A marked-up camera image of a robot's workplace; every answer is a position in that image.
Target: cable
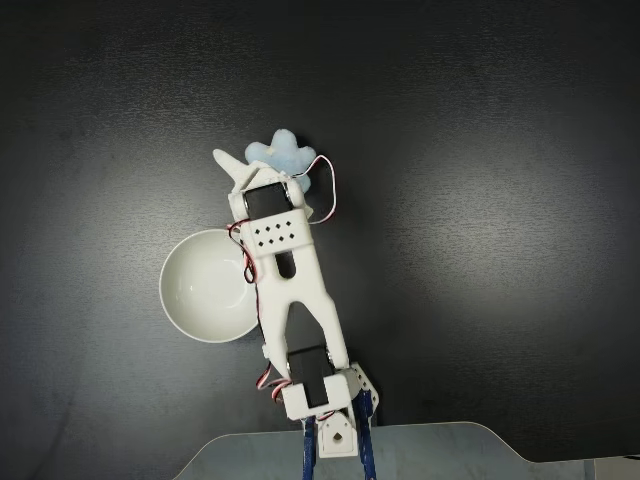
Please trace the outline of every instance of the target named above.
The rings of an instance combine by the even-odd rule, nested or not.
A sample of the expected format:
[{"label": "cable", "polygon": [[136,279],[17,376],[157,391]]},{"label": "cable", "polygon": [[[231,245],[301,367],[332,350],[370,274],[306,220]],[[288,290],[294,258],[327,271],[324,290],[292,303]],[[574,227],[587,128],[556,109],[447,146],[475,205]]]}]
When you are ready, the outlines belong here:
[{"label": "cable", "polygon": [[316,165],[316,163],[318,163],[320,160],[324,160],[325,162],[327,162],[329,164],[329,168],[331,169],[331,186],[333,188],[333,206],[331,207],[331,210],[329,211],[329,213],[322,220],[316,220],[315,222],[309,222],[309,225],[318,225],[320,223],[324,223],[327,220],[329,220],[333,216],[334,213],[336,213],[336,204],[337,204],[337,198],[336,198],[336,171],[333,169],[333,163],[331,163],[331,160],[329,160],[324,155],[318,155],[315,158],[315,160],[313,162],[311,162],[311,165],[309,165],[304,172],[297,173],[297,174],[291,176],[291,178],[297,178],[297,177],[302,177],[303,175],[306,175]]},{"label": "cable", "polygon": [[258,270],[256,269],[256,264],[253,261],[253,257],[251,256],[251,254],[249,253],[249,250],[247,250],[247,248],[244,246],[244,242],[242,241],[242,239],[240,239],[240,241],[236,240],[235,238],[233,238],[232,233],[237,229],[239,231],[240,225],[242,225],[243,223],[248,222],[250,219],[249,218],[245,218],[243,220],[238,220],[236,223],[234,223],[233,225],[230,225],[227,227],[227,230],[229,232],[229,238],[231,240],[233,240],[241,249],[242,249],[242,253],[244,255],[244,280],[251,284],[251,283],[256,283],[258,281]]},{"label": "cable", "polygon": [[288,380],[286,378],[284,380],[285,380],[284,382],[281,382],[278,385],[276,385],[273,388],[273,392],[271,392],[271,399],[276,403],[278,403],[278,395],[280,394],[280,390],[282,390],[284,387],[291,384],[291,380]]},{"label": "cable", "polygon": [[327,414],[325,414],[325,415],[321,415],[321,416],[319,416],[319,417],[317,418],[317,420],[318,420],[319,422],[323,422],[323,421],[325,421],[327,418],[329,418],[331,415],[333,415],[334,413],[336,413],[336,411],[335,411],[335,410],[333,410],[333,411],[331,411],[331,412],[329,412],[329,413],[327,413]]}]

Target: robotic arm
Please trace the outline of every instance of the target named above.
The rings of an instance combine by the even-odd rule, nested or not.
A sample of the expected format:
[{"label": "robotic arm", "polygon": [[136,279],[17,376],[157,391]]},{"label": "robotic arm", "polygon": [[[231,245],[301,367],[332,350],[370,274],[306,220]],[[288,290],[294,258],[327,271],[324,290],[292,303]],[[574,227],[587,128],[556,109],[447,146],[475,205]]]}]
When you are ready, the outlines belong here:
[{"label": "robotic arm", "polygon": [[[255,265],[265,357],[283,378],[292,380],[282,389],[287,416],[304,420],[305,428],[309,419],[316,418],[321,457],[358,455],[360,435],[364,463],[363,448],[371,448],[370,417],[379,397],[359,365],[349,363],[335,304],[324,286],[307,221],[311,209],[302,189],[294,178],[266,163],[246,165],[222,150],[214,150],[213,156],[234,181],[229,205]],[[281,254],[290,254],[295,263],[291,277],[280,274],[276,259]],[[288,351],[285,328],[293,302],[303,303],[320,324],[326,348]],[[364,455],[370,458],[370,470],[371,454]],[[374,477],[375,469],[367,478]]]}]

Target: dark gray surface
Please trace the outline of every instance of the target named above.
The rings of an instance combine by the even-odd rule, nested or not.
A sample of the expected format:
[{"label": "dark gray surface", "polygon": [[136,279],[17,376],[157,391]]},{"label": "dark gray surface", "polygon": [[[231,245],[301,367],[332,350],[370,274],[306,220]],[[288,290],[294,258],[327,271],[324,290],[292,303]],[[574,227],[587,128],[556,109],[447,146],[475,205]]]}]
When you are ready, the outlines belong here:
[{"label": "dark gray surface", "polygon": [[[374,428],[381,480],[595,480],[593,460],[529,463],[473,424]],[[299,480],[302,434],[229,435],[208,443],[176,480]],[[315,480],[362,480],[358,457],[317,458]]]},{"label": "dark gray surface", "polygon": [[630,10],[267,3],[0,7],[0,477],[170,478],[297,427],[253,388],[258,332],[195,342],[157,293],[171,248],[231,219],[211,150],[279,127],[336,164],[314,235],[382,424],[640,451]]}]

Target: white wire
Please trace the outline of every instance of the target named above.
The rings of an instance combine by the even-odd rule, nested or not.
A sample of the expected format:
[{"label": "white wire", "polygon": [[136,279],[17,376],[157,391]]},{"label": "white wire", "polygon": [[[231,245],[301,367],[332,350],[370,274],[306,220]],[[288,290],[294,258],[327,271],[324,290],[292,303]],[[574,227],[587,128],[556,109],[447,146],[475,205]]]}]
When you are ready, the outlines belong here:
[{"label": "white wire", "polygon": [[337,204],[337,198],[336,198],[336,171],[333,169],[333,163],[331,163],[331,160],[329,160],[324,155],[318,155],[313,160],[313,162],[311,162],[311,165],[309,165],[309,167],[307,167],[307,169],[304,172],[292,175],[292,178],[302,177],[303,175],[306,175],[315,166],[315,164],[318,163],[320,160],[326,161],[329,164],[329,168],[331,169],[331,186],[333,188],[333,206],[331,207],[331,210],[329,211],[329,213],[322,220],[316,220],[315,222],[309,222],[309,225],[318,225],[319,223],[324,223],[327,220],[329,220],[331,218],[331,216],[336,212],[336,204]]}]

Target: white ceramic bowl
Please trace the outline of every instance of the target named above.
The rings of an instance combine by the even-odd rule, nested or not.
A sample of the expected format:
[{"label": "white ceramic bowl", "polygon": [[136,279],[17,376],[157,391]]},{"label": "white ceramic bowl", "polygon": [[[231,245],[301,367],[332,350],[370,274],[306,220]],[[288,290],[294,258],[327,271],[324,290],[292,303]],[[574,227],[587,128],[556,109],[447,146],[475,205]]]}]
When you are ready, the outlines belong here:
[{"label": "white ceramic bowl", "polygon": [[230,342],[257,324],[256,293],[245,282],[242,250],[226,230],[205,230],[171,251],[160,273],[165,313],[185,335]]}]

